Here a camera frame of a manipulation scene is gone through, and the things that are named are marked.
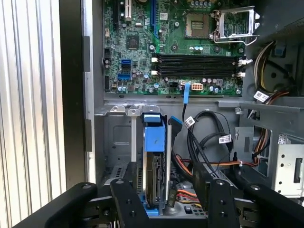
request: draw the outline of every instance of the blue sata port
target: blue sata port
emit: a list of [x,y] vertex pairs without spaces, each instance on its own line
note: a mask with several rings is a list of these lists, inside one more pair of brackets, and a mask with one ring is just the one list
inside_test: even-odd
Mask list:
[[122,59],[120,63],[123,66],[131,66],[132,61],[130,59]]
[[130,80],[131,74],[117,74],[118,80]]

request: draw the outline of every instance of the green circuit board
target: green circuit board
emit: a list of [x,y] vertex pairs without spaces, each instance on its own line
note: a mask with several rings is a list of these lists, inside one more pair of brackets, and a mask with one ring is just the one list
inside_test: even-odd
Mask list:
[[[215,27],[215,21],[211,16],[213,10],[242,7],[245,4],[234,5],[232,0],[210,0],[202,1],[203,4],[207,3],[206,6],[194,7],[189,0],[129,0],[132,3],[132,18],[126,21],[126,15],[121,15],[124,11],[120,6],[115,6],[114,1],[104,2],[104,56],[107,59],[104,64],[104,76],[107,93],[182,94],[181,89],[172,90],[169,84],[191,81],[192,84],[203,84],[203,89],[191,90],[190,95],[241,95],[242,82],[236,77],[209,79],[187,74],[170,77],[152,75],[151,58],[153,53],[243,56],[243,44],[218,45],[209,38],[209,34]],[[152,9],[150,1],[156,1],[155,9]],[[152,10],[155,11],[155,19],[151,18]],[[229,17],[227,22],[225,31],[228,34],[246,30],[246,17]],[[122,60],[131,60],[127,72],[122,69]],[[125,73],[130,74],[130,77],[119,77]]]

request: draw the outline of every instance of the white label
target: white label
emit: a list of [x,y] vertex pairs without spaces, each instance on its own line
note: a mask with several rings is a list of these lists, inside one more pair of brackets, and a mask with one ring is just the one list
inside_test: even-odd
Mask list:
[[232,141],[232,140],[231,140],[231,134],[225,135],[225,136],[220,137],[220,138],[218,139],[219,144],[230,143],[231,141]]
[[168,14],[167,13],[160,13],[160,20],[168,20]]
[[257,91],[253,97],[258,101],[265,102],[265,100],[267,100],[269,96],[266,94],[263,94],[260,91]]
[[195,120],[190,116],[187,120],[184,122],[187,129],[189,129],[192,125],[195,124]]

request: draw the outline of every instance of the motherboard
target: motherboard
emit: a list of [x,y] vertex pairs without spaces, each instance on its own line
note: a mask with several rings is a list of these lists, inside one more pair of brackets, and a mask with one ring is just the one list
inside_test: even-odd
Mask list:
[[[244,2],[105,0],[105,91],[174,95],[183,94],[189,82],[190,96],[241,96],[244,73],[238,61],[245,45],[215,43],[212,37],[215,12]],[[246,14],[227,14],[225,36],[246,30]]]

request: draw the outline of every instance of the blue pull tab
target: blue pull tab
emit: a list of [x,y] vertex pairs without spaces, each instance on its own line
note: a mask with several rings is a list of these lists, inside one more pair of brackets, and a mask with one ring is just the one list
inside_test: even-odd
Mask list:
[[188,101],[189,101],[189,91],[190,91],[190,83],[187,82],[185,84],[184,104],[188,104]]

